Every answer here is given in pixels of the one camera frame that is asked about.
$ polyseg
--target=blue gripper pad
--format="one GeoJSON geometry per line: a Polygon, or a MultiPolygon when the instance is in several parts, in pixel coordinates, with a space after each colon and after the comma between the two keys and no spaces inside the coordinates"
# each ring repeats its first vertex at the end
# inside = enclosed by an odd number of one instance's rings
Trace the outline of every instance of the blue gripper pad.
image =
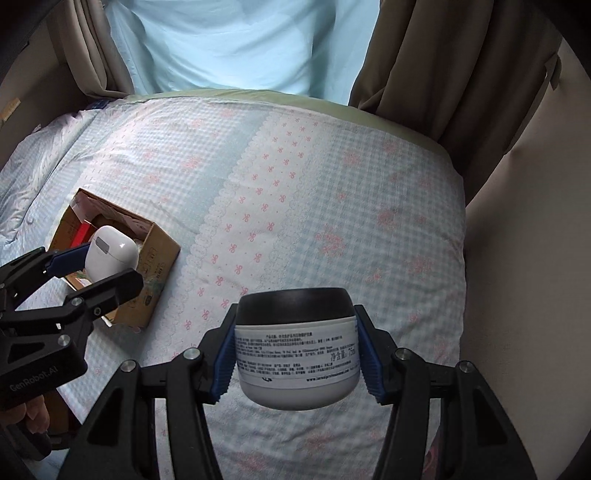
{"type": "Polygon", "coordinates": [[[378,403],[386,400],[386,389],[384,388],[384,366],[379,355],[372,344],[363,321],[357,315],[357,332],[359,337],[359,362],[361,372],[368,391],[378,403]]]}
{"type": "Polygon", "coordinates": [[[234,325],[232,325],[213,363],[214,374],[211,389],[211,398],[213,401],[219,401],[220,397],[228,391],[235,365],[236,344],[234,342],[234,325]]]}
{"type": "Polygon", "coordinates": [[[70,273],[82,270],[89,247],[90,243],[82,244],[55,254],[46,266],[47,274],[51,277],[62,278],[70,273]]]}

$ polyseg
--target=beige curtain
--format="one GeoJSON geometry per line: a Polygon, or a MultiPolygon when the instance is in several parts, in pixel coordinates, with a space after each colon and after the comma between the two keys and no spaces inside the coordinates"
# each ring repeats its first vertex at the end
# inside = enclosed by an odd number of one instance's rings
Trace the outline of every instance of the beige curtain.
{"type": "Polygon", "coordinates": [[[349,104],[441,144],[467,203],[556,88],[560,42],[527,0],[382,0],[349,104]]]}
{"type": "Polygon", "coordinates": [[[83,93],[123,98],[134,92],[100,0],[63,0],[48,20],[56,26],[74,80],[83,93]]]}

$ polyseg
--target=bedsheet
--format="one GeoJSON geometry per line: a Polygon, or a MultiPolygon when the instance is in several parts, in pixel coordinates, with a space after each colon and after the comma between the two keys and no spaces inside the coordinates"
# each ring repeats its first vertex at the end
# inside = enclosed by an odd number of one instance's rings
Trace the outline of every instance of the bedsheet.
{"type": "MultiPolygon", "coordinates": [[[[374,323],[453,365],[465,297],[464,200],[449,159],[384,131],[297,107],[136,99],[64,116],[0,172],[0,263],[48,245],[84,187],[164,228],[181,252],[145,331],[97,322],[86,375],[61,387],[83,420],[127,358],[197,345],[245,293],[342,286],[374,323]]],[[[27,307],[60,304],[49,282],[27,307]]],[[[370,478],[389,409],[363,384],[318,410],[281,412],[229,391],[206,406],[227,479],[370,478]]],[[[430,438],[439,423],[431,409],[430,438]]],[[[172,478],[157,403],[161,476],[172,478]]]]}

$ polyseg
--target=black jar lid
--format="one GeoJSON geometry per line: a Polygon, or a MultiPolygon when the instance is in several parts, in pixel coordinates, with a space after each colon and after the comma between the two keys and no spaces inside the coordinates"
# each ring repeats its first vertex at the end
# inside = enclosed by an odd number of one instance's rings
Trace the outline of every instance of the black jar lid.
{"type": "Polygon", "coordinates": [[[297,288],[244,295],[236,325],[278,325],[354,317],[344,288],[297,288]]]}

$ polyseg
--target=person's hand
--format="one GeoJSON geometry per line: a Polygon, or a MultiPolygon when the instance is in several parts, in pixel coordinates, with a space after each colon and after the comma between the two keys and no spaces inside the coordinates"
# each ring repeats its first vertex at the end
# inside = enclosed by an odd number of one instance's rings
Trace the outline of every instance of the person's hand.
{"type": "Polygon", "coordinates": [[[43,433],[49,428],[49,412],[45,406],[45,398],[39,395],[18,407],[0,411],[0,424],[12,425],[26,419],[27,428],[31,433],[43,433]]]}

